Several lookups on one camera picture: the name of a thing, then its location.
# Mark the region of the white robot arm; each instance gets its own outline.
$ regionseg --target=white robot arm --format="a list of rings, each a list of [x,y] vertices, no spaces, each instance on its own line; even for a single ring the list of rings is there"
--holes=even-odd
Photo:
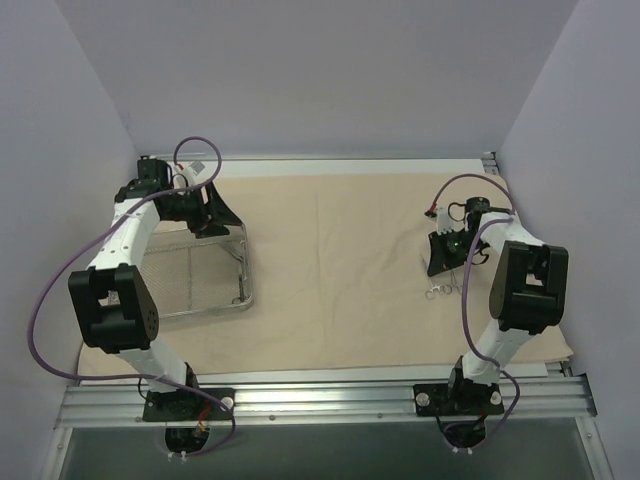
[[[500,370],[522,345],[546,327],[560,322],[568,253],[562,247],[546,245],[525,230],[510,211],[493,208],[482,197],[467,200],[465,228],[460,231],[453,230],[444,208],[430,210],[427,216],[437,223],[437,230],[429,235],[429,276],[464,265],[476,233],[487,223],[511,220],[484,229],[474,252],[483,253],[491,248],[500,255],[489,296],[492,318],[475,343],[480,354],[495,360],[500,367],[469,351],[454,367],[449,388],[438,400],[440,407],[430,407],[431,413],[440,409],[440,414],[445,411],[447,415],[486,413],[492,408],[491,396],[498,391]]]
[[[480,219],[480,227],[491,220],[509,219],[507,213],[485,213]],[[482,241],[488,244],[498,255],[502,254],[505,242],[520,242],[529,246],[541,247],[542,240],[537,239],[524,229],[520,223],[499,223],[487,228],[482,236]],[[490,319],[486,330],[476,343],[476,347],[483,355],[497,360],[504,368],[511,362],[516,352],[532,339],[534,335],[527,330],[511,328],[506,331],[500,330],[498,320]],[[500,370],[490,362],[478,358],[473,352],[467,352],[462,357],[462,371],[464,378],[475,383],[491,385],[500,380]]]
[[[129,218],[105,240],[86,270],[72,272],[69,277],[71,299],[89,347],[119,356],[139,373],[188,386],[197,386],[195,375],[157,338],[158,310],[140,275],[142,257],[161,220],[185,221],[197,238],[227,235],[227,226],[240,226],[242,222],[224,204],[213,184],[184,194],[168,194],[143,204],[134,213],[128,212],[141,198],[172,189],[174,179],[198,184],[197,173],[190,166],[169,166],[155,158],[141,158],[138,178],[116,195],[112,225],[123,215]],[[163,394],[177,388],[149,380],[149,390]]]

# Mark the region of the wire rack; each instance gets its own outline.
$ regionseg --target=wire rack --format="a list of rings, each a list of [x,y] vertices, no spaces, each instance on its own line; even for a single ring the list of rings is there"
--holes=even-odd
[[[253,303],[244,225],[224,237],[197,239],[185,229],[151,235],[141,274],[160,318],[222,315]]]

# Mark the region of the bolt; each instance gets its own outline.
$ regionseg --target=bolt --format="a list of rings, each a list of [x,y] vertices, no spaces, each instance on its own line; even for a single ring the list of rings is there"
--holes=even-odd
[[[416,395],[416,404],[419,407],[427,407],[429,406],[429,403],[431,402],[431,399],[429,398],[429,395],[421,392],[418,395]]]
[[[500,402],[502,402],[502,395],[498,392],[493,392],[489,401],[491,402],[491,405],[500,405]]]
[[[231,397],[224,397],[222,400],[220,400],[222,402],[222,404],[227,407],[229,410],[231,410],[233,408],[233,398]]]

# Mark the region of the fabric sheet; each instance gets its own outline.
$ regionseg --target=fabric sheet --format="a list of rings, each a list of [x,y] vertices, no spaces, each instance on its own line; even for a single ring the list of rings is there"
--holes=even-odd
[[[217,180],[225,202],[247,226],[255,303],[239,314],[161,322],[160,336],[199,374],[453,364],[468,350],[460,295],[454,290],[427,300],[420,258],[421,252],[428,258],[428,234],[435,230],[424,212],[449,178]],[[439,205],[472,196],[508,206],[500,191],[478,179],[454,182]],[[490,319],[496,265],[493,253],[472,269],[469,320],[476,339]],[[456,273],[461,284],[462,269]],[[434,279],[449,281],[449,273]],[[554,327],[526,344],[514,361],[555,361],[571,353]],[[113,355],[82,349],[82,374],[130,371]]]

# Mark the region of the gray wall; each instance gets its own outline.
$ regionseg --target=gray wall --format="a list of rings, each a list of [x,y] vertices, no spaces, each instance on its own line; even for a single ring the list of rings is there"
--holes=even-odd
[[[0,3],[0,477],[38,475],[64,391],[26,346],[32,304],[60,262],[108,226],[133,144],[50,0]],[[80,346],[66,280],[37,340],[75,369]]]
[[[142,153],[478,158],[576,0],[58,0]]]
[[[533,232],[571,255],[563,331],[617,478],[640,454],[640,2],[581,0],[500,150]]]

